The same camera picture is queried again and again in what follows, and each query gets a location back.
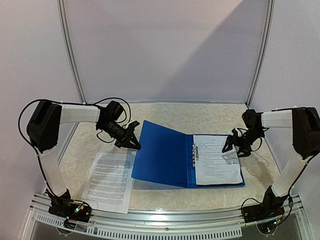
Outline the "printed paper sheet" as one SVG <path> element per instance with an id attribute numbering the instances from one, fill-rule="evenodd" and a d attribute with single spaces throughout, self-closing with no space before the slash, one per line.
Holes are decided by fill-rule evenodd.
<path id="1" fill-rule="evenodd" d="M 222 153 L 226 138 L 226 135 L 193 136 L 193 143 L 199 149 L 199 160 L 194 168 L 196 185 L 238 186 L 244 183 L 236 150 Z"/>
<path id="2" fill-rule="evenodd" d="M 134 160 L 133 154 L 98 152 L 81 199 L 94 210 L 127 214 Z"/>

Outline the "blue plastic folder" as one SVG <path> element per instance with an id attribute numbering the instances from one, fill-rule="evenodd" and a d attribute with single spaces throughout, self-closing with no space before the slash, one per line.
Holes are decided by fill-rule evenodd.
<path id="1" fill-rule="evenodd" d="M 193 136 L 144 120 L 132 178 L 186 189 L 237 188 L 241 185 L 196 185 L 192 162 Z"/>

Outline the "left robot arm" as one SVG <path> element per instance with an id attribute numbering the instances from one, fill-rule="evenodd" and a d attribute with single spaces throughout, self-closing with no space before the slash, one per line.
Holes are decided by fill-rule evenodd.
<path id="1" fill-rule="evenodd" d="M 46 192 L 55 202 L 55 209 L 63 216 L 74 213 L 69 190 L 66 188 L 59 164 L 45 157 L 52 154 L 58 144 L 60 126 L 67 123 L 94 123 L 99 133 L 107 133 L 117 148 L 140 150 L 135 136 L 138 121 L 132 121 L 132 112 L 121 105 L 120 97 L 109 97 L 107 106 L 101 102 L 75 103 L 36 99 L 37 104 L 21 137 L 33 148 L 46 184 Z"/>

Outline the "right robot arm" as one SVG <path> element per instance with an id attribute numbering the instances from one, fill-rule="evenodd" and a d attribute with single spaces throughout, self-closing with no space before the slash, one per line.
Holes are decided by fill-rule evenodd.
<path id="1" fill-rule="evenodd" d="M 292 130 L 292 147 L 298 157 L 288 160 L 280 177 L 269 187 L 275 199 L 286 199 L 312 158 L 320 153 L 320 115 L 315 107 L 292 107 L 257 112 L 248 109 L 242 114 L 246 130 L 234 128 L 227 136 L 222 152 L 237 148 L 239 158 L 251 155 L 252 145 L 272 128 Z"/>

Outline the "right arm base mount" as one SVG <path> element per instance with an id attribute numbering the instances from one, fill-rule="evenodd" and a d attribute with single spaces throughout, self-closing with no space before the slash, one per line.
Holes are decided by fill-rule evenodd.
<path id="1" fill-rule="evenodd" d="M 240 211 L 246 224 L 263 221 L 256 225 L 258 231 L 263 235 L 272 235 L 290 216 L 293 205 L 290 191 L 287 195 L 275 196 L 272 187 L 269 186 L 262 202 L 252 197 L 247 198 L 243 201 Z"/>

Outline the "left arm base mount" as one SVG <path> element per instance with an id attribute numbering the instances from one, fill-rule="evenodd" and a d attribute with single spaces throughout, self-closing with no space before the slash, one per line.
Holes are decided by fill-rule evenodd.
<path id="1" fill-rule="evenodd" d="M 73 221 L 89 222 L 92 208 L 85 201 L 71 199 L 69 190 L 62 196 L 56 196 L 49 190 L 46 190 L 46 194 L 51 200 L 49 214 Z"/>

